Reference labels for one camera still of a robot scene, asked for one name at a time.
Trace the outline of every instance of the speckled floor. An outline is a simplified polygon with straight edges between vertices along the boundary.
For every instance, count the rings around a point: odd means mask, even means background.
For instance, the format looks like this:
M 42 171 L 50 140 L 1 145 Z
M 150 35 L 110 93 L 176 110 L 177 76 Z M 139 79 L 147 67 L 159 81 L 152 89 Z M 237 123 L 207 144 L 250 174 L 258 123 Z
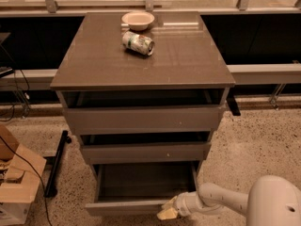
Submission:
M 198 181 L 248 192 L 259 177 L 274 174 L 301 188 L 301 97 L 282 98 L 279 111 L 272 109 L 266 98 L 238 99 L 238 104 L 242 116 L 233 117 L 226 111 Z M 4 124 L 24 145 L 43 155 L 55 153 L 62 130 L 68 129 L 60 105 L 33 106 L 28 118 Z M 93 202 L 96 182 L 80 154 L 79 144 L 74 136 L 71 138 L 57 179 L 58 194 L 47 200 L 54 226 L 245 225 L 245 219 L 229 209 L 217 216 L 193 215 L 171 221 L 159 221 L 153 215 L 91 217 L 84 206 Z M 25 225 L 48 225 L 41 189 Z

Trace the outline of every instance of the cabinet top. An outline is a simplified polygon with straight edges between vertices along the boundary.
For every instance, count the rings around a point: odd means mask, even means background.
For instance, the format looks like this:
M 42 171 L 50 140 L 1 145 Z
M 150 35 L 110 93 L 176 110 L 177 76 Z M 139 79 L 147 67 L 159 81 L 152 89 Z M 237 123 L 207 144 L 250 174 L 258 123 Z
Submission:
M 125 49 L 124 13 L 89 13 L 51 84 L 55 90 L 199 89 L 234 86 L 197 12 L 154 12 L 151 56 Z

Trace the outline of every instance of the black bracket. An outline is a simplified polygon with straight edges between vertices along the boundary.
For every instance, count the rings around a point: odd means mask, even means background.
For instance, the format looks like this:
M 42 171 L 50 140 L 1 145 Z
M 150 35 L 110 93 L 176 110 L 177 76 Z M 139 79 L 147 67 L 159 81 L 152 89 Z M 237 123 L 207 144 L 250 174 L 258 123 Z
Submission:
M 57 189 L 55 186 L 55 178 L 57 175 L 57 170 L 59 167 L 60 159 L 62 157 L 62 154 L 64 152 L 64 146 L 67 143 L 71 143 L 71 138 L 68 137 L 68 131 L 63 131 L 62 136 L 59 140 L 59 144 L 57 147 L 57 151 L 55 156 L 53 157 L 48 157 L 48 161 L 51 159 L 52 160 L 52 169 L 50 172 L 49 180 L 45 189 L 44 197 L 45 198 L 52 198 L 55 197 L 57 194 Z
M 239 107 L 238 107 L 237 102 L 236 102 L 235 97 L 234 97 L 233 88 L 231 88 L 229 90 L 228 97 L 227 97 L 227 103 L 228 103 L 229 109 L 232 112 L 233 116 L 240 116 L 241 115 L 241 112 L 239 110 Z

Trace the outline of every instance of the bottom drawer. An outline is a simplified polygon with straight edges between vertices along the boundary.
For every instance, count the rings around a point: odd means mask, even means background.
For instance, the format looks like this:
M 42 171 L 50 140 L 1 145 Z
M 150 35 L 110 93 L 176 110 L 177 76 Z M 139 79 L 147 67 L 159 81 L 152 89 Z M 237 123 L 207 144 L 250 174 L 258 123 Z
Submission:
M 110 164 L 96 168 L 92 216 L 156 214 L 174 196 L 196 190 L 197 162 Z

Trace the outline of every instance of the can label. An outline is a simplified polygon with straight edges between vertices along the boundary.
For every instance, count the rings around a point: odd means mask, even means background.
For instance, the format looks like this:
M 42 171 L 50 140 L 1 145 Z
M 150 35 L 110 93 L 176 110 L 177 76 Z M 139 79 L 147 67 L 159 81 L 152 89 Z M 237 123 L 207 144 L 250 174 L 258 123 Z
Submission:
M 133 32 L 126 32 L 122 37 L 123 45 L 144 56 L 151 56 L 154 49 L 154 41 L 144 35 L 136 34 Z

